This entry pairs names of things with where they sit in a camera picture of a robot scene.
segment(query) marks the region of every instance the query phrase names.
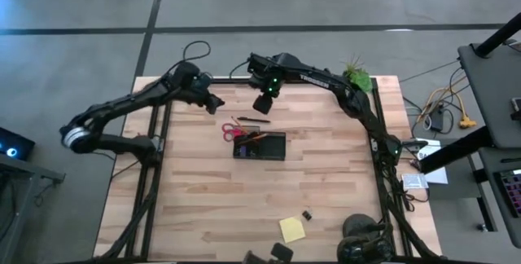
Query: yellow cable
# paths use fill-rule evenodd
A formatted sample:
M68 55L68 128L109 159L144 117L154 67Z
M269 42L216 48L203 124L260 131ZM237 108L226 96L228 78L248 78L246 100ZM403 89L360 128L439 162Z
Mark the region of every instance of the yellow cable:
M420 119L422 117L424 117L425 115L427 114L430 114L435 108L437 108L438 104L441 102L441 100L443 99L443 97L445 96L445 94L448 92L448 91L451 91L452 93L454 93L454 91L452 90L452 87L457 85L460 81L463 81L464 79L466 79L466 76L460 78L459 80L455 81L453 84L451 84L451 86L447 86L447 87L444 87L444 88L439 88L439 89L436 89L434 90L431 95L429 96L429 99L427 100L427 102L425 103L425 106L423 107L423 110L422 112L420 113L420 115L418 116L418 118L416 119L416 122L420 121ZM436 100L436 103L434 103L433 105L429 106L429 104L431 103L431 100L432 100L432 97L434 97L434 95L439 92L439 91L443 91L443 93L441 94L441 96ZM462 99L460 96L458 96L458 99L460 101L460 105L462 106L463 105L463 102L462 102ZM465 113L465 109L463 108L462 106L462 112L463 112L463 116L466 117L466 113Z

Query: small black object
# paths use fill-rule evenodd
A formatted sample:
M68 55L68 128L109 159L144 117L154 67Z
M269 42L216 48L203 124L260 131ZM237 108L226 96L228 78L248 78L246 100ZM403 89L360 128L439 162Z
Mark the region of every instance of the small black object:
M308 212L308 210L305 210L303 213L302 213L302 216L304 216L304 218L306 218L307 221L311 220L312 216L311 214Z
M253 109L257 110L260 113L268 114L271 109L271 105L274 103L274 100L271 96L267 94L262 94L255 99L255 103L253 103Z
M431 130L435 132L443 131L443 107L439 106L435 111L431 112Z
M271 254L284 263L291 262L291 259L293 258L293 251L280 243L274 244L271 249Z
M256 119L256 118L250 118L250 117L237 117L237 119L240 121L252 121L252 122L262 122L262 123L271 122L271 121L267 121L267 120L260 120L260 119Z

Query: scissors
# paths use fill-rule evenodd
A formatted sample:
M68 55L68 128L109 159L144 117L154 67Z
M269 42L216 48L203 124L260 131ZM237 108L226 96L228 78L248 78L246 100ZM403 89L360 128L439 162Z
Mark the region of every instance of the scissors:
M227 122L227 123L223 124L221 127L222 132L224 133L222 135L222 138L226 142L231 142L235 139L235 137L248 134L248 132L243 128L243 126L237 120L235 120L233 117L232 117L232 119L235 121L235 123L237 125L233 125L233 124Z

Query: red scissors handle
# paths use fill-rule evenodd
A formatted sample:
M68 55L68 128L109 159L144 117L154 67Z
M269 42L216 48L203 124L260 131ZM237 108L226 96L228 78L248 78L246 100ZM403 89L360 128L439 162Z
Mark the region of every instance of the red scissors handle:
M222 138L226 142L231 142L235 139L235 137L244 134L241 129L237 129L234 125L232 125L230 123L225 123L224 125L222 125L221 129L222 129L222 132L224 133L222 135Z

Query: blue light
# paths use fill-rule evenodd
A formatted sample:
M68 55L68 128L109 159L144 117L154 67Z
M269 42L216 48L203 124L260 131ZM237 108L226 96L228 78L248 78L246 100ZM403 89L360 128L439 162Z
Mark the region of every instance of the blue light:
M14 148L9 148L9 149L7 149L6 153L9 157L14 157L14 156L16 156L16 154L18 154L18 150L14 149Z

